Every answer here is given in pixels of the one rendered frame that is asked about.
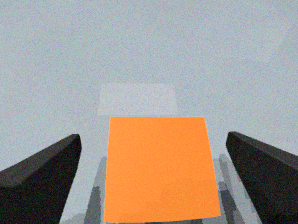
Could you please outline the orange block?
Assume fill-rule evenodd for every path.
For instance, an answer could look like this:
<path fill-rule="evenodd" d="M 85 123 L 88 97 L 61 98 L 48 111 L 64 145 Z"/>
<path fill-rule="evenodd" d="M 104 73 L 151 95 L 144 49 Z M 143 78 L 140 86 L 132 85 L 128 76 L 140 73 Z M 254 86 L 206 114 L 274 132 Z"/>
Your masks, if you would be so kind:
<path fill-rule="evenodd" d="M 104 222 L 221 216 L 205 117 L 110 117 Z"/>

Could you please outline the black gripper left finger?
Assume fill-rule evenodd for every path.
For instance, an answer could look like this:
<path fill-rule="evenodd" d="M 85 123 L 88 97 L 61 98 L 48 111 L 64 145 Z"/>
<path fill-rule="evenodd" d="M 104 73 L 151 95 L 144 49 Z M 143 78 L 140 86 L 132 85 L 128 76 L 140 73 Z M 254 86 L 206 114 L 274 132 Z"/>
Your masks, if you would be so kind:
<path fill-rule="evenodd" d="M 60 224 L 81 156 L 80 135 L 0 172 L 0 224 Z"/>

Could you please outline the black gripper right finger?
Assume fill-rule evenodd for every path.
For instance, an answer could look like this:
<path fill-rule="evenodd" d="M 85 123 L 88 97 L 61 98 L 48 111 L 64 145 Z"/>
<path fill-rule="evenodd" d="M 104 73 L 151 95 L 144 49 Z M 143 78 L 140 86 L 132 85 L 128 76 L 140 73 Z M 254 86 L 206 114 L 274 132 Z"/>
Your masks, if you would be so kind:
<path fill-rule="evenodd" d="M 262 224 L 298 224 L 298 156 L 235 131 L 226 149 Z"/>

